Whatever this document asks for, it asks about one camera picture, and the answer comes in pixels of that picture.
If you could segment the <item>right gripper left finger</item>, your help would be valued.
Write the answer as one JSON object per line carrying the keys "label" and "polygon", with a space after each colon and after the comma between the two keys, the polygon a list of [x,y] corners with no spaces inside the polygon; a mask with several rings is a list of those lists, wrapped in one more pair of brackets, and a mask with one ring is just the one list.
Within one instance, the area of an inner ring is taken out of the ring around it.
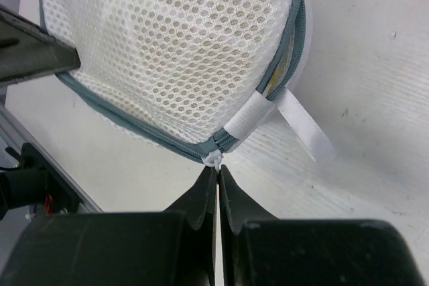
{"label": "right gripper left finger", "polygon": [[217,173],[161,212],[36,218],[19,238],[2,285],[213,285]]}

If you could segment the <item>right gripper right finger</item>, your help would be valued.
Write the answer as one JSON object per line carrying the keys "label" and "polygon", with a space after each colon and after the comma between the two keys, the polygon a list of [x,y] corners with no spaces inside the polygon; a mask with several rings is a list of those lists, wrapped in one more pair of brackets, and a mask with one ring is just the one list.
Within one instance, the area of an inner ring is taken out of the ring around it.
{"label": "right gripper right finger", "polygon": [[423,285],[402,235],[374,219],[280,219],[218,175],[225,285]]}

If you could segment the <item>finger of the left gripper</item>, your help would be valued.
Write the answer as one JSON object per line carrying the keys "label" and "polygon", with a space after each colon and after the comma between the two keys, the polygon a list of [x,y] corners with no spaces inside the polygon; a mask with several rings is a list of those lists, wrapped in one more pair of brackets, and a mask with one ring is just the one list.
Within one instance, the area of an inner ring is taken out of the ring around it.
{"label": "finger of the left gripper", "polygon": [[1,84],[11,85],[80,67],[75,48],[1,6]]}

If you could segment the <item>white mesh laundry bag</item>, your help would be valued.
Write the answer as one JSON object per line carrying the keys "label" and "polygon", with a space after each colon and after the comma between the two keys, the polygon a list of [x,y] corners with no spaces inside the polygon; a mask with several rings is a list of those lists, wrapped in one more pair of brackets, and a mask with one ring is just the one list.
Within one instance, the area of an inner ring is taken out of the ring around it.
{"label": "white mesh laundry bag", "polygon": [[[217,168],[279,112],[316,161],[332,143],[292,94],[308,56],[307,0],[40,0],[78,52],[58,78],[126,133]],[[295,31],[288,73],[263,92]]]}

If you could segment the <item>yellow bra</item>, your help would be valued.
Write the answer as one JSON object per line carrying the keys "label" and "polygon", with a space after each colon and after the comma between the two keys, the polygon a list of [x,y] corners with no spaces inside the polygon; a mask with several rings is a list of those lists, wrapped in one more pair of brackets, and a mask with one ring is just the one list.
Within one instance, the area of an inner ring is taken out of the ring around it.
{"label": "yellow bra", "polygon": [[269,96],[271,92],[282,82],[285,75],[288,73],[290,61],[294,50],[295,31],[292,32],[287,48],[283,52],[279,64],[274,70],[274,73],[269,81],[267,88],[263,92],[264,96]]}

